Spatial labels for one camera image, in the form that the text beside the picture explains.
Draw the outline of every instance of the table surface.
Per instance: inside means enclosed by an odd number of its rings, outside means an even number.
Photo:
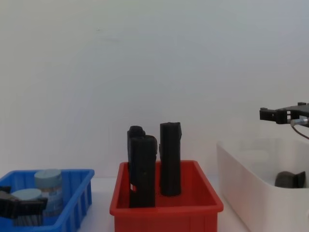
[[[249,232],[219,191],[218,177],[209,177],[214,189],[224,203],[219,214],[218,232]],[[110,203],[116,178],[94,178],[92,185],[92,206],[82,222],[79,232],[114,232],[114,219],[110,215]]]

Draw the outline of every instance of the white wall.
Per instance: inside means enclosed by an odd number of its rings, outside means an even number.
[[[307,0],[1,0],[0,174],[115,176],[126,131],[180,121],[182,158],[287,136],[259,108],[309,101]]]

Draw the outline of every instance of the blue plastic bin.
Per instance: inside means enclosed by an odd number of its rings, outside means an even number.
[[[13,171],[0,179],[0,186],[11,186],[12,192],[35,188],[34,174],[38,170]],[[62,171],[64,208],[57,217],[44,217],[44,226],[14,227],[13,221],[0,217],[0,232],[76,232],[92,203],[91,178],[94,170],[72,169]]]

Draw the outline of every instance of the cable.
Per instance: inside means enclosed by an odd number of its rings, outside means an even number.
[[[304,135],[303,133],[299,132],[299,131],[295,128],[295,125],[292,125],[292,124],[291,124],[291,127],[292,127],[293,130],[295,130],[295,132],[296,132],[297,134],[303,136],[303,137],[306,138],[306,139],[309,139],[308,136],[306,136],[306,135]]]

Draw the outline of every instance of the light blue jar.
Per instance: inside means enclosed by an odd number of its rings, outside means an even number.
[[[36,188],[22,189],[11,194],[22,201],[33,201],[42,198],[42,191]],[[42,215],[20,216],[13,220],[14,226],[41,226],[43,225]]]
[[[43,215],[54,217],[63,210],[62,175],[59,169],[47,169],[34,175],[36,187],[42,191],[42,197],[48,199]]]

